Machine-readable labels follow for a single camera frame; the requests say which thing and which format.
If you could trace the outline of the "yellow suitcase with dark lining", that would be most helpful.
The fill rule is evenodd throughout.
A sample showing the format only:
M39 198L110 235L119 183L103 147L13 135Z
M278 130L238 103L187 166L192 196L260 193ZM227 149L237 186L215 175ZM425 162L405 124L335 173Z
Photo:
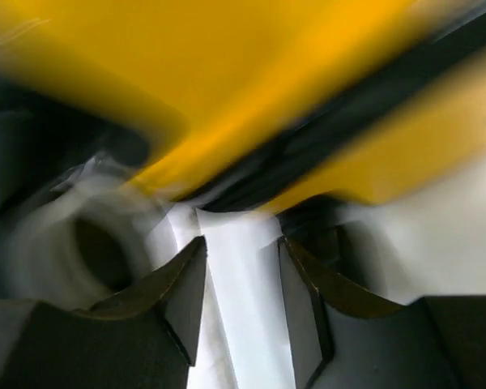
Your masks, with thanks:
M322 191L330 154L486 46L486 1L0 1L22 199L113 141L211 212Z

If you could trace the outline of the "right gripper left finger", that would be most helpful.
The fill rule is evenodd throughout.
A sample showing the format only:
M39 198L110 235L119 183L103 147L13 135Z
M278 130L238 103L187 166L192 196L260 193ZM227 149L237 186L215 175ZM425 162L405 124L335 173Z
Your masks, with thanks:
M196 362L207 244L90 310L0 300L0 388L184 388Z

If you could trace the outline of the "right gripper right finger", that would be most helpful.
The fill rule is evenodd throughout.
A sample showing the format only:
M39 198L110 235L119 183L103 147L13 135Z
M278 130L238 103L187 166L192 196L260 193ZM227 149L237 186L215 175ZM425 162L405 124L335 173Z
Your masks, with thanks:
M486 388L486 296L403 306L279 243L299 388Z

